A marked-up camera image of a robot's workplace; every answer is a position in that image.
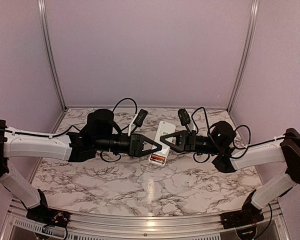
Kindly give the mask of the gold black AA battery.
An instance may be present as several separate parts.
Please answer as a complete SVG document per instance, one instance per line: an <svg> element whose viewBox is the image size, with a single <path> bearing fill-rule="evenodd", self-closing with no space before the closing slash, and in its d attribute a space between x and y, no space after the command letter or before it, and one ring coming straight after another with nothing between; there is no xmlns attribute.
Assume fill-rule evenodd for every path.
<svg viewBox="0 0 300 240"><path fill-rule="evenodd" d="M158 163L164 163L165 162L165 158L161 159L161 158L151 158L150 159L151 161L155 161L155 162L158 162Z"/></svg>

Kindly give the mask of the white remote control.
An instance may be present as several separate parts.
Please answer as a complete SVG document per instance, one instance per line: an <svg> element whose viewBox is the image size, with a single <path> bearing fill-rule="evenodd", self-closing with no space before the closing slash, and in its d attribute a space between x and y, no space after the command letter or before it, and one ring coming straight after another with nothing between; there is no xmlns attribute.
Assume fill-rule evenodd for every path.
<svg viewBox="0 0 300 240"><path fill-rule="evenodd" d="M165 166L167 158L169 156L170 147L167 144L161 142L160 138L162 136L166 136L166 135L174 133L175 130L176 130L176 126L174 124L166 122L166 121L159 122L154 141L159 143L162 146L162 149L158 150L154 153L151 153L149 155L148 162L150 164L160 166L160 167Z"/></svg>

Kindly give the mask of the orange AA battery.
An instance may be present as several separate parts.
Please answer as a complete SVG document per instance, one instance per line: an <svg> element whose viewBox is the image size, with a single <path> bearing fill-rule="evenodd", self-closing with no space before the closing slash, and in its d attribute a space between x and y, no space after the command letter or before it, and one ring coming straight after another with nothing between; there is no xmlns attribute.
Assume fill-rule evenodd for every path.
<svg viewBox="0 0 300 240"><path fill-rule="evenodd" d="M152 154L151 155L151 158L153 158L153 159L157 159L157 160L160 160L160 161L163 161L163 160L165 160L166 159L166 156L162 156L162 155L158 155L158 154Z"/></svg>

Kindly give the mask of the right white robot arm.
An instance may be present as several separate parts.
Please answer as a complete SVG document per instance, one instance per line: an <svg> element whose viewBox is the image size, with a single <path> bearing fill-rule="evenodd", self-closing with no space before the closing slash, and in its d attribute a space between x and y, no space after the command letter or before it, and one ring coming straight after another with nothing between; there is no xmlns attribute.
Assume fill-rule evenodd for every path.
<svg viewBox="0 0 300 240"><path fill-rule="evenodd" d="M182 130L160 137L160 141L177 153L214 156L212 164L221 173L234 173L252 166L285 163L286 169L262 187L254 190L245 200L237 219L242 224L253 220L267 204L300 185L300 134L288 128L281 137L244 149L231 147L236 131L226 121L211 125L207 135Z"/></svg>

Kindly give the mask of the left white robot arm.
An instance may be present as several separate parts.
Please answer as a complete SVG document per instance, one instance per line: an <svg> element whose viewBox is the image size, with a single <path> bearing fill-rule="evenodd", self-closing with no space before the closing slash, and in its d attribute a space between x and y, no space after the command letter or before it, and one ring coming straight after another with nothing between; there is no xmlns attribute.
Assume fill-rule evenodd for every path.
<svg viewBox="0 0 300 240"><path fill-rule="evenodd" d="M59 134L29 132L8 127L0 120L0 184L19 198L26 209L43 223L53 219L44 193L34 188L8 162L14 157L50 158L82 163L97 152L143 157L162 149L162 145L143 134L123 133L109 109L97 109L87 116L79 132L69 130Z"/></svg>

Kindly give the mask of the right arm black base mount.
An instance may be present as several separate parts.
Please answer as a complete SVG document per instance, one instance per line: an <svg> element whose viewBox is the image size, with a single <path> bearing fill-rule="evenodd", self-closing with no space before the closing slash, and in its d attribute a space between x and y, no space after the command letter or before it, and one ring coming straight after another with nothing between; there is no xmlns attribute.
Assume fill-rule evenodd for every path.
<svg viewBox="0 0 300 240"><path fill-rule="evenodd" d="M220 215L221 224L224 229L238 228L246 225L253 225L257 222L263 221L264 215L258 211L251 213L247 210L236 210L225 212Z"/></svg>

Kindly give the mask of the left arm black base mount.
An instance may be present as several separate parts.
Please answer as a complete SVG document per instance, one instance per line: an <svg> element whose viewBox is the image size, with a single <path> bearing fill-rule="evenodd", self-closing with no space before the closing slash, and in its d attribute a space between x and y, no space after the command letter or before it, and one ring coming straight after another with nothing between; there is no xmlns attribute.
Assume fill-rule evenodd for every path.
<svg viewBox="0 0 300 240"><path fill-rule="evenodd" d="M70 213L68 211L54 208L34 209L27 211L26 217L30 220L43 223L47 226L57 226L65 228L68 225Z"/></svg>

